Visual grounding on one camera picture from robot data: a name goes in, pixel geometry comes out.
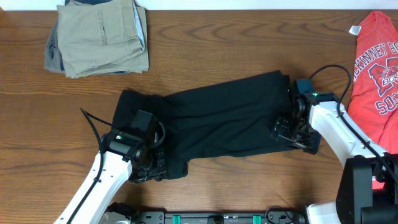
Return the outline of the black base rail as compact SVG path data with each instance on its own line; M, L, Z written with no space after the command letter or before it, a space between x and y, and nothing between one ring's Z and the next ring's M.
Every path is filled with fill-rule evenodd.
M99 224L306 224L301 211L271 207L257 213L189 213L139 211L125 203L112 203Z

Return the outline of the black t-shirt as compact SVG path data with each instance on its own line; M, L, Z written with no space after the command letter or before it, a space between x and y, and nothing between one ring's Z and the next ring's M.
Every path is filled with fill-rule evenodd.
M192 159L289 150L271 137L277 118L290 109L289 85L289 76L277 70L168 96L124 90L112 124L127 127L138 110L159 118L167 160L162 178L179 179Z

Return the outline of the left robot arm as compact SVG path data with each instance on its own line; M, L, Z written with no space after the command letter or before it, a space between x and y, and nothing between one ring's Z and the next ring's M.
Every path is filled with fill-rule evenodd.
M82 185L56 219L56 223L99 223L116 192L126 181L160 179L166 172L164 137L148 138L112 130L101 138L100 148Z

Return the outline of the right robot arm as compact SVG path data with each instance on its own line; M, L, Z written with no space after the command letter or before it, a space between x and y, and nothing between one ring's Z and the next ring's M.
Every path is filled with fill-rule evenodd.
M301 93L272 137L293 149L318 151L324 139L343 166L335 200L307 205L295 223L397 223L397 155L373 142L332 93Z

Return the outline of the red printed t-shirt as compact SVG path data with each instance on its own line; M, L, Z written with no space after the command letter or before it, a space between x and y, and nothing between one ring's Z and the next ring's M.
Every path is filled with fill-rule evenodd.
M396 154L397 31L381 11L359 26L348 114L372 141Z

